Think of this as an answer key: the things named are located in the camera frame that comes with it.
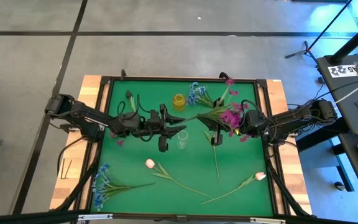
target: magenta flower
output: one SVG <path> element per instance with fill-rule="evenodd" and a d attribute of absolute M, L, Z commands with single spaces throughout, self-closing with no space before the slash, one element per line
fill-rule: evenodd
<path fill-rule="evenodd" d="M 117 134 L 116 134 L 116 133 L 110 132 L 110 138 L 116 138 L 116 137 L 117 137 Z"/>
<path fill-rule="evenodd" d="M 238 104 L 238 103 L 231 103 L 231 106 L 232 106 L 233 109 L 235 109 L 235 110 L 244 110 L 244 109 L 249 109 L 249 108 L 250 108 L 250 106 L 249 106 L 248 103 L 243 104 L 243 105 L 242 105 L 242 109 L 241 109 L 241 105 Z"/>
<path fill-rule="evenodd" d="M 222 121 L 227 123 L 232 128 L 238 128 L 241 122 L 241 113 L 236 111 L 226 110 L 221 115 Z"/>
<path fill-rule="evenodd" d="M 116 141 L 117 145 L 122 146 L 124 144 L 124 140 Z"/>
<path fill-rule="evenodd" d="M 233 96 L 237 96 L 239 94 L 239 92 L 236 90 L 229 90 L 229 94 L 233 95 Z"/>
<path fill-rule="evenodd" d="M 226 80 L 226 85 L 233 85 L 234 84 L 234 80 L 229 78 L 228 80 Z"/>
<path fill-rule="evenodd" d="M 246 142 L 249 139 L 249 136 L 244 135 L 242 138 L 240 138 L 240 142 Z"/>

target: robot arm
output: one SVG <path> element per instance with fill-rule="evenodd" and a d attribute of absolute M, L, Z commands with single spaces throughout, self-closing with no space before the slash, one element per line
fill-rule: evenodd
<path fill-rule="evenodd" d="M 109 128 L 112 133 L 122 138 L 133 135 L 143 141 L 149 141 L 153 135 L 159 134 L 158 149 L 161 152 L 168 150 L 167 138 L 172 138 L 186 128 L 186 126 L 167 127 L 167 123 L 177 124 L 185 119 L 168 114 L 164 104 L 160 105 L 160 115 L 157 111 L 150 110 L 148 120 L 136 112 L 113 117 L 74 100 L 70 95 L 59 94 L 49 100 L 45 113 L 52 119 L 68 121 L 70 125 L 63 125 L 61 128 L 66 132 L 79 129 L 81 135 L 91 142 L 102 140 L 105 128 Z"/>

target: white cable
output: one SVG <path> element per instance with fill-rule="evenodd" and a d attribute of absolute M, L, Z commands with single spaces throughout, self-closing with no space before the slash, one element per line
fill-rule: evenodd
<path fill-rule="evenodd" d="M 351 91 L 351 92 L 350 92 L 349 94 L 347 94 L 346 96 L 342 97 L 340 100 L 337 100 L 335 103 L 339 103 L 339 102 L 341 102 L 342 100 L 345 100 L 346 98 L 348 98 L 349 96 L 351 96 L 353 93 L 355 93 L 357 90 L 358 90 L 358 87 L 357 87 L 355 90 Z"/>

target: clear glass cup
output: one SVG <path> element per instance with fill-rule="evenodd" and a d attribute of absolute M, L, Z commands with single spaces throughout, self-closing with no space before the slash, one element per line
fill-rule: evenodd
<path fill-rule="evenodd" d="M 180 131 L 178 134 L 178 142 L 177 142 L 177 146 L 179 149 L 186 149 L 187 147 L 187 137 L 188 134 L 186 131 Z"/>

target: black floor line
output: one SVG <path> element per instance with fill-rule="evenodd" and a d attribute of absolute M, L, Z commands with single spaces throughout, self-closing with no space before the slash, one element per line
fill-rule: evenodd
<path fill-rule="evenodd" d="M 55 86 L 52 90 L 52 96 L 55 96 L 59 93 L 60 87 L 62 86 L 63 78 L 65 76 L 65 72 L 67 69 L 68 62 L 70 60 L 71 53 L 73 51 L 76 34 L 78 30 L 80 29 L 80 24 L 82 21 L 82 18 L 84 16 L 86 4 L 88 3 L 88 0 L 83 0 L 81 3 L 80 11 L 78 12 L 78 17 L 76 19 L 73 32 L 71 33 L 70 40 L 68 41 L 68 46 L 65 52 L 65 55 L 63 57 L 63 62 L 60 67 L 59 74 L 56 79 Z M 20 189 L 18 189 L 18 194 L 14 198 L 14 205 L 12 204 L 12 214 L 20 214 L 22 213 L 23 206 L 25 203 L 25 198 L 27 197 L 27 193 L 29 191 L 32 178 L 34 176 L 35 168 L 37 167 L 38 159 L 41 154 L 42 146 L 44 144 L 45 137 L 47 135 L 48 126 L 50 122 L 50 117 L 48 115 L 44 115 L 39 127 L 39 130 L 37 131 L 36 139 L 34 140 L 32 150 L 31 150 L 31 158 L 29 160 L 25 175 L 21 179 L 21 184 L 19 185 Z"/>
<path fill-rule="evenodd" d="M 226 31 L 0 31 L 0 36 L 238 36 L 317 37 L 319 32 L 226 32 Z M 327 32 L 323 37 L 353 37 L 356 32 Z"/>
<path fill-rule="evenodd" d="M 0 30 L 0 36 L 69 36 L 72 31 L 9 31 Z"/>

